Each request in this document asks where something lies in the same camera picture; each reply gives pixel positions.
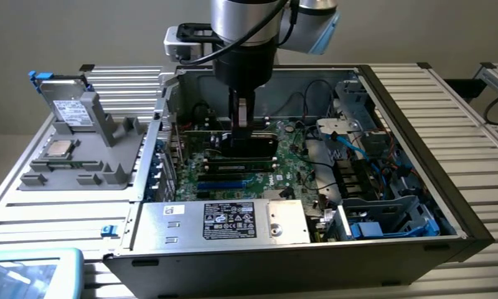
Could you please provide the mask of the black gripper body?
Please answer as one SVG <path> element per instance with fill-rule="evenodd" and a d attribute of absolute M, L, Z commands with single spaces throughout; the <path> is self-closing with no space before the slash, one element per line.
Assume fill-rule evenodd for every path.
<path fill-rule="evenodd" d="M 237 92 L 253 91 L 270 77 L 274 63 L 274 41 L 238 46 L 213 60 L 217 80 Z"/>

